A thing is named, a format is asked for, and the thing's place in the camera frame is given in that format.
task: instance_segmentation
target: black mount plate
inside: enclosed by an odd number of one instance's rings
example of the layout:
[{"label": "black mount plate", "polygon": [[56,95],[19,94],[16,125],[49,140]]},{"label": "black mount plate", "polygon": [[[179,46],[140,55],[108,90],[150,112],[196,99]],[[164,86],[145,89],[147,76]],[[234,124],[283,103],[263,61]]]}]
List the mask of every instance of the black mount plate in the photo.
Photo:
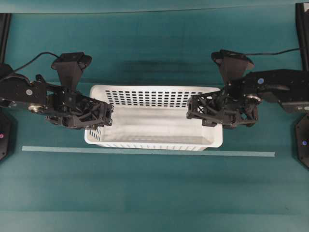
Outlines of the black mount plate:
[{"label": "black mount plate", "polygon": [[298,159],[309,168],[309,114],[303,117],[295,127]]},{"label": "black mount plate", "polygon": [[0,112],[0,160],[7,155],[11,122]]}]

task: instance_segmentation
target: black metal frame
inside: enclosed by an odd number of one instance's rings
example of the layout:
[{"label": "black metal frame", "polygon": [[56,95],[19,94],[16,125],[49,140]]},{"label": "black metal frame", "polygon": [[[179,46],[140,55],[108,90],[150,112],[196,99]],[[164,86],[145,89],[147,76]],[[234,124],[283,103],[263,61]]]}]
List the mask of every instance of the black metal frame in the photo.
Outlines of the black metal frame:
[{"label": "black metal frame", "polygon": [[295,22],[298,35],[302,65],[304,71],[309,71],[309,11],[305,11],[303,3],[295,5]]},{"label": "black metal frame", "polygon": [[[0,14],[0,63],[4,63],[6,43],[12,14]],[[7,155],[11,122],[1,112],[0,108],[0,160]]]},{"label": "black metal frame", "polygon": [[[296,3],[295,22],[298,35],[302,66],[304,71],[309,71],[309,11],[305,3]],[[298,159],[309,168],[309,114],[306,114],[295,126]]]}]

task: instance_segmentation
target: teal table surface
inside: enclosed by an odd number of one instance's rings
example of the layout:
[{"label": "teal table surface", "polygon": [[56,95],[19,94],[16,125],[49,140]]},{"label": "teal table surface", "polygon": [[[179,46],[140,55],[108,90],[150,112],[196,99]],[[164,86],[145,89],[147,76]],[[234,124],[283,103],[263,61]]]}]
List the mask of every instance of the teal table surface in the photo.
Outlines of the teal table surface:
[{"label": "teal table surface", "polygon": [[[211,52],[298,46],[295,6],[287,2],[190,11],[14,14],[6,62],[16,68],[42,51],[84,51],[93,62],[78,89],[88,95],[98,84],[221,86]],[[301,69],[299,52],[252,59],[254,71]],[[41,57],[20,73],[31,80],[40,73],[55,82],[52,61]],[[40,115],[5,114],[13,131],[11,153],[0,163],[0,231],[309,231],[309,171],[296,158],[294,135],[303,115],[286,114],[279,105],[262,103],[253,127],[224,130],[223,145],[209,149],[275,152],[275,157],[22,151],[22,146],[97,146],[85,143],[83,130],[57,127]]]}]

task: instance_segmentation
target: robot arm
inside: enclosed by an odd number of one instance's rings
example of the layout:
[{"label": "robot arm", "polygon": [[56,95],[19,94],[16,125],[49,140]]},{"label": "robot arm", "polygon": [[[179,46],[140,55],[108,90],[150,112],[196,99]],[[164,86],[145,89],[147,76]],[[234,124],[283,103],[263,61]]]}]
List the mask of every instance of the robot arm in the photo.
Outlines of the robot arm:
[{"label": "robot arm", "polygon": [[91,57],[84,53],[62,54],[52,64],[60,86],[47,83],[41,75],[30,82],[7,64],[0,65],[0,107],[23,108],[45,115],[53,124],[71,129],[96,129],[112,125],[113,106],[82,95],[76,90]]},{"label": "robot arm", "polygon": [[253,62],[244,54],[221,50],[212,54],[224,81],[220,91],[194,95],[188,101],[187,118],[202,119],[203,126],[222,124],[233,129],[252,126],[258,120],[257,106],[277,102],[287,113],[309,110],[309,73],[297,70],[250,72]]}]

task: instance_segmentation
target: basket slot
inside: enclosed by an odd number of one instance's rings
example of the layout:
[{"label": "basket slot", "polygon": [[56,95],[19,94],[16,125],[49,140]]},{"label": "basket slot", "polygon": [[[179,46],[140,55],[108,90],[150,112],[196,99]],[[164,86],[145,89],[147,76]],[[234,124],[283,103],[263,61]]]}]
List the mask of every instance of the basket slot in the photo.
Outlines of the basket slot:
[{"label": "basket slot", "polygon": [[186,107],[194,91],[122,91],[105,90],[109,103],[131,106]]}]

